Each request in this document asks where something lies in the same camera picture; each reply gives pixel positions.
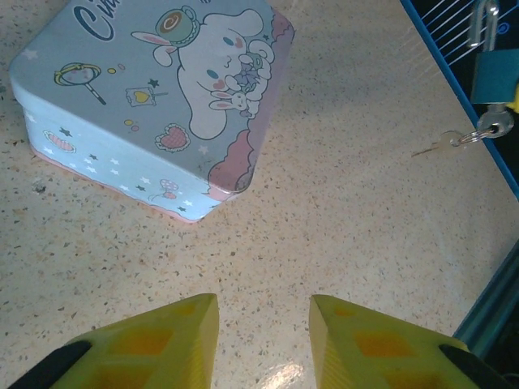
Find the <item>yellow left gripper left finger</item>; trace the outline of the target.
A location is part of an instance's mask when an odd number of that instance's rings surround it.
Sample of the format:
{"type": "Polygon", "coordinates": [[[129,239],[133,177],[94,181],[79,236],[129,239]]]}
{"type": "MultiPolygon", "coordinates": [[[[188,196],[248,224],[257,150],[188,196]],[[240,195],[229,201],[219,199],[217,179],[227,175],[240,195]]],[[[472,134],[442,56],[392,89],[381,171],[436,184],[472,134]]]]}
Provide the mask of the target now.
{"type": "Polygon", "coordinates": [[[56,388],[209,388],[217,296],[202,293],[84,333],[90,349],[56,388]]]}

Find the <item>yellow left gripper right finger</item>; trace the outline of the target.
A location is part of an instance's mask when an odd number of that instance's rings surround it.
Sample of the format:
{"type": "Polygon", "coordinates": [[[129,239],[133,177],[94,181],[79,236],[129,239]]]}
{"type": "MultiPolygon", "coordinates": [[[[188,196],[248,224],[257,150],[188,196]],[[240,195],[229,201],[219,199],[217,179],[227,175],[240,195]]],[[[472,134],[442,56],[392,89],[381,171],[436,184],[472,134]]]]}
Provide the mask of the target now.
{"type": "Polygon", "coordinates": [[[337,297],[311,297],[319,388],[499,388],[501,377],[460,340],[337,297]]]}

